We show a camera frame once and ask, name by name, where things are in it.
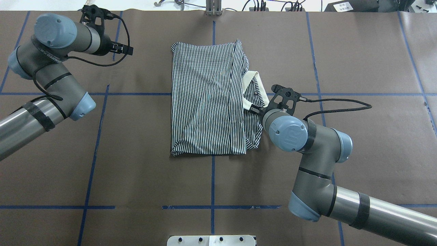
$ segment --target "metal tube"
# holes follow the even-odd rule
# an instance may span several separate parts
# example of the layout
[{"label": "metal tube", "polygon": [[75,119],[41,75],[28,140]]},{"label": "metal tube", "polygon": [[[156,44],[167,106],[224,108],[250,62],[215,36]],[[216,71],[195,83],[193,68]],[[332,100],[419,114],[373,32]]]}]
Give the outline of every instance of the metal tube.
[{"label": "metal tube", "polygon": [[[53,124],[64,120],[57,108],[47,99],[34,102]],[[45,132],[42,125],[25,109],[0,121],[0,161]]]},{"label": "metal tube", "polygon": [[[373,197],[363,230],[406,245],[437,245],[437,218]],[[352,224],[358,214],[358,192],[337,187],[330,218]]]}]

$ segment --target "light blue end cap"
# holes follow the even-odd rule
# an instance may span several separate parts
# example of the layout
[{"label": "light blue end cap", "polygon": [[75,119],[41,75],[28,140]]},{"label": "light blue end cap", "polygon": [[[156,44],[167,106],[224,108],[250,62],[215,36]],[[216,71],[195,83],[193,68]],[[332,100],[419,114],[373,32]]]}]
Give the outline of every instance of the light blue end cap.
[{"label": "light blue end cap", "polygon": [[77,36],[74,22],[65,16],[46,13],[36,19],[35,37],[49,48],[65,48],[73,43]]},{"label": "light blue end cap", "polygon": [[345,162],[349,158],[349,155],[352,153],[352,139],[346,133],[337,131],[334,128],[332,128],[332,130],[337,133],[338,138],[340,139],[341,153],[337,163]]},{"label": "light blue end cap", "polygon": [[78,120],[82,118],[87,113],[91,112],[96,107],[96,102],[90,97],[88,92],[83,95],[80,102],[77,104],[76,108],[71,113],[70,118],[72,120]]},{"label": "light blue end cap", "polygon": [[308,140],[308,131],[298,118],[281,116],[270,125],[269,136],[281,150],[293,152],[304,147]]},{"label": "light blue end cap", "polygon": [[291,192],[290,202],[288,203],[288,209],[291,213],[299,218],[309,220],[312,222],[319,221],[320,215],[308,207],[302,200]]},{"label": "light blue end cap", "polygon": [[18,62],[18,58],[17,58],[17,50],[18,50],[19,46],[17,48],[14,49],[14,51],[12,51],[12,53],[9,55],[9,57],[7,58],[7,64],[9,66],[10,69],[12,69],[12,71],[14,71],[14,73],[18,74],[20,77],[22,77],[23,79],[32,79],[31,76],[29,76],[21,67],[20,63]]}]

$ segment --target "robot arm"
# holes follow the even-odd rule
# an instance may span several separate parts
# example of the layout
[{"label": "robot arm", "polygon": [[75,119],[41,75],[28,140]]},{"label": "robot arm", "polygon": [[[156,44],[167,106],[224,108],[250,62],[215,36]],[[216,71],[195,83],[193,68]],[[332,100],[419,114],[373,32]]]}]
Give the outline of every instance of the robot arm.
[{"label": "robot arm", "polygon": [[[0,121],[0,161],[64,119],[78,120],[95,108],[94,100],[62,64],[68,53],[132,55],[129,44],[113,42],[104,34],[104,19],[119,18],[117,15],[95,5],[84,6],[82,13],[81,23],[57,14],[39,16],[31,40],[9,56],[11,70],[34,80],[46,96],[35,98]],[[101,19],[101,25],[95,24],[96,18]]]},{"label": "robot arm", "polygon": [[[300,94],[274,87],[275,97],[280,95],[283,101],[271,100],[259,115],[276,146],[302,153],[288,205],[294,215],[314,222],[324,215],[406,245],[437,245],[437,218],[333,185],[335,164],[346,161],[352,152],[351,138],[310,119],[293,117]],[[291,109],[289,100],[294,101]]]}]

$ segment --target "white label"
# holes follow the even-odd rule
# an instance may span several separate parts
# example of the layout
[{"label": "white label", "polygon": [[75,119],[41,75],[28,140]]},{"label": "white label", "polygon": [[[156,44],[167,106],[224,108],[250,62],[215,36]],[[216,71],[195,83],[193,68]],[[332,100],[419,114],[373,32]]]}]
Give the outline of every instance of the white label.
[{"label": "white label", "polygon": [[354,10],[354,8],[350,5],[349,2],[334,4],[333,6],[337,12],[346,12],[346,11]]}]

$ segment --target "striped fabric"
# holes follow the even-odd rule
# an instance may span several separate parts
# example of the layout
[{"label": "striped fabric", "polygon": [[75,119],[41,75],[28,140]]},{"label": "striped fabric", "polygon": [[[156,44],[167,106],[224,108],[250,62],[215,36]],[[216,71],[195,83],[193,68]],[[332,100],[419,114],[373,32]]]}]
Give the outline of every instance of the striped fabric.
[{"label": "striped fabric", "polygon": [[[258,147],[262,126],[243,110],[249,61],[241,41],[215,46],[177,42],[173,51],[171,154],[239,155]],[[262,104],[251,81],[244,97]]]}]

